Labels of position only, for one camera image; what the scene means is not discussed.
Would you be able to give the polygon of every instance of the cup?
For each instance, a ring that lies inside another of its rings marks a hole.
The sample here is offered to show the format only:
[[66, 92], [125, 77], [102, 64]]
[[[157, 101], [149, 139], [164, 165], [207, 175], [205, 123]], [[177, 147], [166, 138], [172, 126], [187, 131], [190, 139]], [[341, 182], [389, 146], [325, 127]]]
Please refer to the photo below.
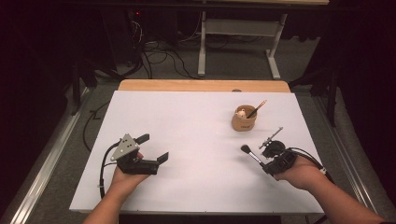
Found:
[[[238, 112], [241, 111], [242, 109], [245, 109], [245, 117], [238, 116]], [[233, 119], [231, 121], [231, 124], [233, 125], [233, 129], [238, 131], [238, 132], [246, 132], [250, 131], [254, 127], [254, 122], [256, 121], [257, 118], [257, 112], [250, 117], [250, 119], [247, 119], [248, 115], [253, 112], [255, 107], [253, 105], [240, 105], [235, 109], [235, 112], [233, 113]]]

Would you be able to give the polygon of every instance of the human hand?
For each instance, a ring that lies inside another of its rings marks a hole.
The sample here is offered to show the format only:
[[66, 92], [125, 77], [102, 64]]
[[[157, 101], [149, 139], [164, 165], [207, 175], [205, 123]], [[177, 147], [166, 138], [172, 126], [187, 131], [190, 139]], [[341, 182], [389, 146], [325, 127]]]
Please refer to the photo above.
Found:
[[[137, 156], [140, 159], [143, 158], [143, 155], [140, 152], [137, 153]], [[149, 175], [125, 174], [117, 166], [114, 171], [110, 188], [108, 189], [106, 195], [114, 197], [120, 203], [124, 203], [128, 196], [136, 189], [137, 185], [148, 177]]]
[[287, 180], [297, 189], [309, 190], [313, 183], [321, 180], [328, 181], [318, 167], [308, 159], [298, 156], [289, 170], [274, 175], [275, 180]]

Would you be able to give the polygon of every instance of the white table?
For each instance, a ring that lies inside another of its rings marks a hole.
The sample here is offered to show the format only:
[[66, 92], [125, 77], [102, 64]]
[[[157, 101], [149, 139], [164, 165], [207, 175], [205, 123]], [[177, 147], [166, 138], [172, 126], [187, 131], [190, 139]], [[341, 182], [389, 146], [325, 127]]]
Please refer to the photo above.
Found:
[[[253, 130], [234, 131], [233, 111], [239, 105], [258, 105], [264, 99], [267, 104], [259, 110]], [[293, 93], [116, 91], [70, 209], [89, 212], [99, 203], [100, 166], [112, 144], [126, 133], [132, 137], [149, 133], [150, 140], [140, 149], [145, 159], [156, 160], [169, 152], [169, 160], [157, 175], [139, 185], [122, 213], [323, 213], [309, 193], [275, 181], [240, 150], [248, 144], [259, 155], [262, 150], [258, 146], [280, 126], [284, 130], [275, 140], [286, 147], [303, 148], [319, 159]], [[105, 169], [106, 189], [113, 171], [114, 165]]]

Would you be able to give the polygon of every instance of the desk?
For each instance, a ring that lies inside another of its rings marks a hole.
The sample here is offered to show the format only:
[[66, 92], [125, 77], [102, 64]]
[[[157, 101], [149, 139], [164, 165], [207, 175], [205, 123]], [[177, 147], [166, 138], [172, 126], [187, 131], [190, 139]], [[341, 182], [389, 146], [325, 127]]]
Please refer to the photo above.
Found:
[[[328, 0], [214, 0], [216, 2], [243, 2], [243, 3], [270, 3], [270, 4], [294, 4], [294, 5], [327, 5]], [[273, 79], [280, 79], [277, 69], [276, 60], [274, 58], [276, 48], [282, 35], [288, 14], [282, 14], [279, 21], [240, 21], [240, 20], [219, 20], [207, 19], [206, 12], [202, 12], [201, 23], [201, 47], [198, 60], [198, 76], [205, 75], [206, 34], [217, 35], [255, 35], [267, 36], [273, 38], [271, 48], [265, 51], [265, 55], [270, 66]]]
[[[234, 89], [242, 92], [231, 92]], [[259, 111], [253, 130], [234, 131], [234, 109], [241, 104], [258, 105], [263, 98], [268, 102]], [[275, 181], [240, 150], [243, 144], [249, 144], [259, 154], [257, 146], [279, 126], [287, 131], [279, 133], [277, 140], [286, 146], [301, 147], [318, 158], [296, 98], [283, 81], [122, 81], [106, 112], [70, 209], [91, 211], [100, 201], [100, 164], [113, 143], [126, 133], [132, 137], [149, 133], [150, 140], [140, 152], [147, 160], [155, 160], [169, 151], [169, 161], [162, 164], [157, 175], [139, 185], [122, 207], [122, 213], [323, 213], [309, 193]], [[111, 166], [105, 169], [105, 188], [113, 170]]]

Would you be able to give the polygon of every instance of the floor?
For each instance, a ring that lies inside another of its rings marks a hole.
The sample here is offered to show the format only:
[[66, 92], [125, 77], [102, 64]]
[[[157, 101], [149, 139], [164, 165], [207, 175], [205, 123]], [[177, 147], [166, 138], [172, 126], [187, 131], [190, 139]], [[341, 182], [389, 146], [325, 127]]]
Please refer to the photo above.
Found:
[[[261, 48], [267, 44], [266, 40], [248, 44], [246, 39], [242, 40], [236, 39], [225, 47], [219, 41], [208, 44], [212, 48], [208, 49], [206, 56], [206, 79], [271, 79], [268, 64], [262, 58]], [[282, 40], [276, 52], [281, 79], [292, 81], [301, 76], [317, 43], [317, 40], [304, 43], [297, 39]], [[147, 48], [150, 61], [146, 62], [147, 69], [139, 70], [131, 78], [147, 78], [148, 74], [153, 78], [173, 79], [196, 76], [198, 53], [194, 42], [176, 49], [167, 45], [156, 47], [155, 44]], [[128, 67], [121, 65], [122, 69], [127, 70]], [[1, 223], [76, 223], [86, 216], [68, 211], [70, 199], [85, 166], [84, 161], [89, 157], [81, 136], [86, 134], [84, 139], [88, 145], [93, 144], [101, 122], [91, 121], [87, 126], [88, 132], [85, 132], [84, 127], [91, 119], [90, 111], [109, 100], [118, 87], [118, 82], [98, 73], [98, 87], [82, 88], [83, 105], [75, 116], [70, 116], [73, 105], [69, 105], [58, 129], [43, 149]], [[336, 183], [388, 221], [396, 221], [396, 210], [381, 188], [354, 134], [343, 105], [342, 93], [337, 94], [334, 128], [324, 116], [325, 97], [311, 97], [309, 86], [297, 87], [292, 91], [298, 96], [319, 155], [321, 158], [323, 156], [324, 165], [329, 166], [328, 169], [334, 173]], [[98, 116], [103, 117], [105, 114], [106, 110], [98, 113]], [[318, 216], [309, 218], [312, 221]], [[282, 216], [281, 221], [284, 224], [305, 223], [305, 216]]]

